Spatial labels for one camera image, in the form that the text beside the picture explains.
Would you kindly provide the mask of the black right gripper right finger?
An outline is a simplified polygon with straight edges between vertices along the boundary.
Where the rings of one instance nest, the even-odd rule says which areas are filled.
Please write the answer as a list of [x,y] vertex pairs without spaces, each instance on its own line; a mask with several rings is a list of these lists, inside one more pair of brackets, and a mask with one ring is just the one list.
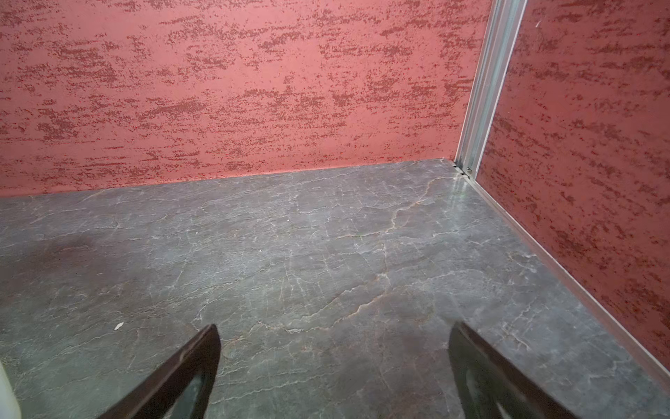
[[467,418],[574,418],[465,322],[452,327],[448,356]]

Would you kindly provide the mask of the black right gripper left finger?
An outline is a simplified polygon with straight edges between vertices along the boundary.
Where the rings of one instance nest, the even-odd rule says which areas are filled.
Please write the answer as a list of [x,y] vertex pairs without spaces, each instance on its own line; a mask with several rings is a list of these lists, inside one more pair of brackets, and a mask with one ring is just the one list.
[[203,418],[220,356],[219,333],[210,324],[101,417]]

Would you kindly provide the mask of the white plastic bag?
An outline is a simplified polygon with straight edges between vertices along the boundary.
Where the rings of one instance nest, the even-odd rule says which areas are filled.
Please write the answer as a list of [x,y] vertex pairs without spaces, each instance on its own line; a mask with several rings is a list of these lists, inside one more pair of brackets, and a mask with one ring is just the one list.
[[0,364],[0,419],[21,419],[22,413],[9,377]]

